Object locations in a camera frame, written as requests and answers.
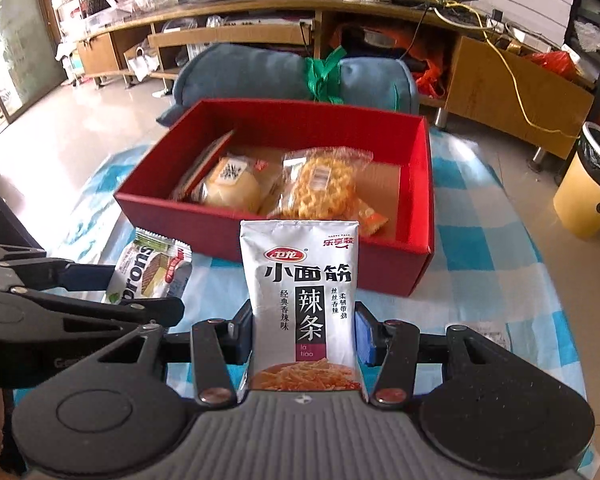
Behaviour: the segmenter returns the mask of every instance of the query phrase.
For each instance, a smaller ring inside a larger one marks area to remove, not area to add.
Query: red box
[[[200,101],[116,193],[131,223],[182,240],[195,252],[241,262],[240,220],[258,216],[168,199],[195,158],[230,130],[235,130],[236,142],[256,147],[293,151],[349,146],[373,152],[374,163],[358,181],[358,192],[391,221],[378,234],[360,238],[358,286],[400,296],[413,291],[434,251],[431,155],[424,118],[300,101]],[[378,208],[378,203],[393,212]]]

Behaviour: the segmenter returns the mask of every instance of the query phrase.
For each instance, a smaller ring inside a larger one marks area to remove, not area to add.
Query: blue and white tablecloth
[[[466,142],[433,129],[430,140],[436,254],[410,298],[359,290],[356,299],[378,319],[409,321],[422,332],[442,334],[446,325],[460,322],[491,333],[584,396],[578,352],[554,284],[497,176]],[[112,193],[146,149],[139,146],[103,163],[84,187],[72,213],[72,231],[53,256],[116,262],[133,233]],[[185,316],[172,332],[186,332],[210,317],[232,318],[247,298],[242,266],[194,254],[182,298]],[[240,370],[232,371],[236,380]],[[169,381],[191,396],[189,365],[171,365]],[[416,393],[440,383],[439,365],[418,366]],[[590,448],[580,473],[592,478],[599,465],[600,457]]]

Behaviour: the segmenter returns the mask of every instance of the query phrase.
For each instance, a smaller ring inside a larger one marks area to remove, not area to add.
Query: yellow trash can
[[[554,209],[562,225],[578,238],[589,238],[600,230],[600,126],[585,123],[578,151],[554,196]],[[586,153],[597,164],[587,160]]]

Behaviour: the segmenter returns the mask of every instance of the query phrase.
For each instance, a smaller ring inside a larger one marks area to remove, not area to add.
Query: door
[[[0,108],[10,122],[66,78],[38,0],[0,0]]]

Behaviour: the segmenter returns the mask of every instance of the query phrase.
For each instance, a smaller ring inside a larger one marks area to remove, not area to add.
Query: tile floor
[[[0,193],[41,245],[62,238],[80,188],[107,155],[162,135],[154,119],[168,101],[151,96],[161,87],[60,88],[0,134]],[[600,234],[583,242],[560,225],[552,175],[526,166],[531,146],[458,118],[449,130],[478,143],[544,256],[580,351],[600,451]]]

